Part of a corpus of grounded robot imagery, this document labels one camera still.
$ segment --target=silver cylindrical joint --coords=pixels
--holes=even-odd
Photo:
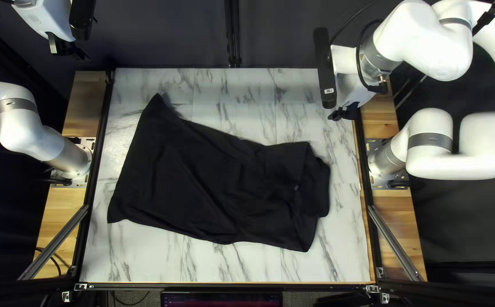
[[[373,81],[378,81],[381,76],[386,77],[402,63],[387,59],[378,52],[372,40],[372,34],[367,35],[363,41],[359,54],[362,56],[359,59],[359,65],[363,71],[363,75]]]
[[[64,138],[64,141],[63,150],[58,157],[43,162],[55,167],[64,178],[83,176],[90,169],[92,158],[90,151],[85,146],[78,147],[67,138]]]
[[[392,180],[405,168],[406,162],[399,160],[392,152],[392,141],[377,147],[368,155],[368,168],[379,178]]]

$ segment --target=mounting plate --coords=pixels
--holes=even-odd
[[[365,148],[367,149],[367,156],[374,150],[378,150],[377,148],[382,144],[382,141],[385,139],[365,139]],[[368,175],[371,179],[371,188],[373,190],[407,190],[408,187],[388,187],[389,179],[380,178],[374,175],[370,170],[368,171]],[[396,175],[397,180],[408,181],[408,173],[406,170],[403,170],[401,173]]]
[[[94,148],[96,148],[96,138],[78,138],[80,139],[80,143],[76,144],[80,149],[84,150],[88,154],[88,159],[92,159],[92,152]],[[86,188],[88,184],[88,176],[90,175],[90,171],[88,171],[83,176],[71,179],[72,183],[70,186],[64,186],[61,184],[51,184],[52,187],[57,188]],[[52,173],[50,173],[50,177],[54,179],[65,179],[65,177],[60,176],[60,171],[53,169]]]

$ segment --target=metal bracket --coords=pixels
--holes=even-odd
[[[397,241],[392,231],[388,228],[384,222],[384,219],[382,219],[374,206],[367,206],[367,213],[388,242],[390,248],[392,248],[393,253],[399,260],[399,263],[401,263],[401,267],[403,267],[403,270],[407,274],[408,278],[412,281],[424,281],[424,278],[421,276],[414,263],[412,263],[412,260],[408,257],[407,253],[403,247],[401,247],[401,244],[399,244],[399,241]]]
[[[88,283],[76,283],[75,288],[73,290],[82,291],[82,290],[88,290],[91,288],[94,288],[94,285],[88,285]]]
[[[365,139],[367,156],[369,156],[371,152],[378,150],[378,147],[380,146],[380,144],[382,144],[382,140],[385,139]],[[373,190],[407,190],[408,189],[407,187],[388,187],[389,180],[400,179],[402,181],[408,181],[408,173],[405,170],[401,171],[398,174],[395,174],[390,178],[379,177],[376,174],[373,174],[369,169],[367,171],[369,178],[371,179],[371,188]]]
[[[73,301],[73,295],[71,291],[63,291],[62,292],[62,302],[70,303]]]
[[[90,160],[92,159],[92,153],[94,151],[94,148],[96,148],[96,138],[78,138],[78,139],[80,139],[80,143],[76,145],[88,154],[88,159],[89,159],[88,161],[91,162]],[[71,179],[70,186],[65,186],[62,184],[52,184],[51,186],[57,188],[86,188],[86,185],[88,184],[89,176],[90,176],[90,171],[88,171],[83,176]],[[72,176],[67,176],[67,174],[64,174],[63,172],[54,169],[50,174],[50,177],[53,179],[65,179],[65,178],[71,178]]]
[[[379,293],[380,292],[380,288],[378,288],[377,285],[366,285],[365,286],[365,291],[367,293]]]
[[[378,287],[377,285],[366,285],[365,291],[367,293],[378,293],[378,296],[380,297],[380,303],[381,304],[389,303],[389,294],[380,292],[380,287]]]
[[[387,304],[387,303],[389,303],[389,294],[387,294],[387,293],[380,293],[380,303],[381,304]]]
[[[378,278],[386,278],[387,277],[386,272],[384,271],[384,268],[377,267],[376,270],[377,270],[376,275],[378,276]]]
[[[27,269],[18,277],[18,280],[33,279],[40,269],[44,267],[45,263],[52,257],[56,250],[66,240],[67,236],[75,229],[79,222],[88,213],[88,205],[83,205],[80,209],[71,217],[71,219],[63,226],[63,228],[56,234],[56,236],[47,244],[43,252],[37,256],[35,260],[27,267]]]

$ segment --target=black curtain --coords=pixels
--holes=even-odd
[[[61,131],[67,101],[1,40],[0,81],[28,88],[43,124]],[[17,279],[33,260],[49,188],[37,178],[49,176],[46,168],[0,143],[0,281]]]

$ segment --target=black aluminum frame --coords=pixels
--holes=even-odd
[[[239,68],[242,66],[239,0],[224,0],[224,21],[227,29],[228,66]]]

